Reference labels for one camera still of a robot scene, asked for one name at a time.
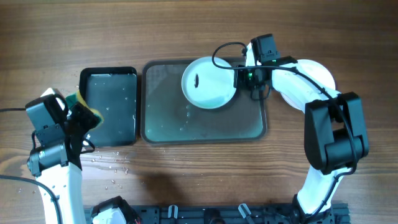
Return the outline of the black water tray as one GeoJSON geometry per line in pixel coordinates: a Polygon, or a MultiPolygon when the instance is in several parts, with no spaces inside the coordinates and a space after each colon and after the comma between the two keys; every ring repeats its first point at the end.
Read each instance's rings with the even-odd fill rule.
{"type": "Polygon", "coordinates": [[[137,72],[133,67],[86,68],[79,91],[86,104],[102,115],[102,123],[86,138],[95,146],[127,146],[136,141],[137,72]]]}

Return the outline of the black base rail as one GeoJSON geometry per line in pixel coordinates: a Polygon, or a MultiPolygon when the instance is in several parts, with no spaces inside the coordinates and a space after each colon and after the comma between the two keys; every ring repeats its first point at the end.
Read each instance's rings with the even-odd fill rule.
{"type": "Polygon", "coordinates": [[[185,207],[171,205],[132,206],[139,217],[139,223],[150,224],[204,224],[213,218],[220,218],[225,223],[290,223],[293,206],[288,203],[274,203],[259,206],[248,206],[249,212],[243,215],[237,205],[217,207],[185,207]]]}

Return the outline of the white plate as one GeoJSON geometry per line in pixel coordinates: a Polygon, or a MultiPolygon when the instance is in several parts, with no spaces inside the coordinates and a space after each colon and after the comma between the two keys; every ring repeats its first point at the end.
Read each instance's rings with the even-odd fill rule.
{"type": "MultiPolygon", "coordinates": [[[[316,61],[299,59],[296,63],[288,63],[283,65],[283,67],[296,67],[300,73],[309,77],[321,88],[325,88],[326,92],[332,98],[336,98],[337,94],[340,94],[339,91],[336,90],[332,74],[326,67],[316,61]]],[[[305,112],[306,103],[310,103],[314,100],[328,99],[318,88],[300,75],[285,70],[277,70],[273,73],[273,76],[277,79],[277,86],[275,89],[280,92],[283,99],[290,106],[303,113],[305,112]]]]}
{"type": "Polygon", "coordinates": [[[221,58],[202,57],[185,69],[181,87],[186,99],[194,106],[217,109],[227,104],[236,93],[234,70],[221,58]]]}

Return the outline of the green yellow sponge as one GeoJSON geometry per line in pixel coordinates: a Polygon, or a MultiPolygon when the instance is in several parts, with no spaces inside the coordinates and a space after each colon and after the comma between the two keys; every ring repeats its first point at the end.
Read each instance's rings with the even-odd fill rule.
{"type": "Polygon", "coordinates": [[[85,111],[90,111],[89,114],[91,117],[95,117],[94,125],[91,127],[92,129],[101,126],[104,122],[103,115],[96,109],[90,108],[86,101],[83,99],[79,90],[77,90],[74,94],[68,95],[66,97],[66,102],[69,107],[69,110],[72,110],[72,106],[75,106],[77,103],[80,103],[85,111]]]}

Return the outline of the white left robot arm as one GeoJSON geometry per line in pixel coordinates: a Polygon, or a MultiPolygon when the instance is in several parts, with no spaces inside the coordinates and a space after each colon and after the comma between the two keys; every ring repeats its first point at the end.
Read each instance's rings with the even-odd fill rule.
{"type": "Polygon", "coordinates": [[[58,101],[47,95],[25,106],[34,126],[27,166],[39,185],[47,223],[86,223],[80,156],[86,133],[102,118],[78,101],[58,101]]]}

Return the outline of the dark grey serving tray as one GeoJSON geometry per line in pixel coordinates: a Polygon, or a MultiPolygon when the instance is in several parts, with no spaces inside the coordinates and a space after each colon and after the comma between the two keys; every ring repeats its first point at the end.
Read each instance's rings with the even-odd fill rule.
{"type": "Polygon", "coordinates": [[[181,79],[191,63],[153,60],[142,70],[141,138],[150,144],[255,141],[267,132],[264,102],[238,90],[224,106],[205,110],[183,94],[181,79]]]}

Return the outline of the white plate top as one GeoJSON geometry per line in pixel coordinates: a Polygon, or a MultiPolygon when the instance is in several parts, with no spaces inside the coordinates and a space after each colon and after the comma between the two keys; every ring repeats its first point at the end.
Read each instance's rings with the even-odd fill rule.
{"type": "Polygon", "coordinates": [[[217,109],[227,104],[236,93],[234,70],[221,58],[202,57],[185,69],[181,87],[186,99],[194,106],[217,109]]]}

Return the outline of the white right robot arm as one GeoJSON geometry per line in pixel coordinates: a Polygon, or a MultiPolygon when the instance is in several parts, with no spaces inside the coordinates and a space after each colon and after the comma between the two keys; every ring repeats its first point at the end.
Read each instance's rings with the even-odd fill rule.
{"type": "Polygon", "coordinates": [[[248,63],[234,74],[236,81],[251,86],[270,84],[304,113],[304,151],[310,168],[294,195],[290,217],[296,223],[325,217],[340,182],[354,174],[359,160],[369,153],[360,97],[340,93],[331,72],[309,59],[248,63]]]}

